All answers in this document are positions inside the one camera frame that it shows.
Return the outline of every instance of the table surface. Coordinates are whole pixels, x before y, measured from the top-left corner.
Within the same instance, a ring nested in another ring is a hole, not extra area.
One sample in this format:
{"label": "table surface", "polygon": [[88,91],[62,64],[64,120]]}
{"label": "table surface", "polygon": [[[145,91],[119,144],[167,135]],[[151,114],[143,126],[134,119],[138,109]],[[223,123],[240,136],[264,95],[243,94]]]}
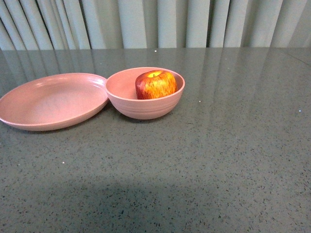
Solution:
{"label": "table surface", "polygon": [[59,73],[163,67],[154,120],[111,103],[78,125],[0,122],[0,232],[311,232],[311,49],[1,51],[0,96]]}

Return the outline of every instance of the pink plate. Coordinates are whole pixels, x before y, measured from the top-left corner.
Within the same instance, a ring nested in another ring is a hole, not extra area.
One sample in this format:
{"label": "pink plate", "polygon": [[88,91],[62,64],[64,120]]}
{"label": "pink plate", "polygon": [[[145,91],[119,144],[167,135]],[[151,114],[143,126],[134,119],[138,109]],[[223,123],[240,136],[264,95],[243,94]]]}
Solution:
{"label": "pink plate", "polygon": [[108,102],[106,79],[69,73],[25,83],[0,99],[0,120],[30,131],[56,130],[97,114]]}

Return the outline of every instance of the red apple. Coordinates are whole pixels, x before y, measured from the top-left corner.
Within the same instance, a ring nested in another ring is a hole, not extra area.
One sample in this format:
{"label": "red apple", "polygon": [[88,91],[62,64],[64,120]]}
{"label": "red apple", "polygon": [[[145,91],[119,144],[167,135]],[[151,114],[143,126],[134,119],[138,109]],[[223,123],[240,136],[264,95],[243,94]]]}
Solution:
{"label": "red apple", "polygon": [[139,75],[135,86],[139,100],[156,99],[177,91],[174,75],[165,70],[152,70]]}

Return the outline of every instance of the gray countertop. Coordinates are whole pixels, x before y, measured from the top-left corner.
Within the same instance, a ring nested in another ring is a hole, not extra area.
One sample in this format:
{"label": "gray countertop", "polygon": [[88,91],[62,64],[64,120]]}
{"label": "gray countertop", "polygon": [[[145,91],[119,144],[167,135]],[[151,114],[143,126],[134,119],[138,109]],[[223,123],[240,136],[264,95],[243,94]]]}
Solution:
{"label": "gray countertop", "polygon": [[0,122],[0,232],[311,232],[311,49],[1,51],[0,97],[145,66],[186,81],[161,118]]}

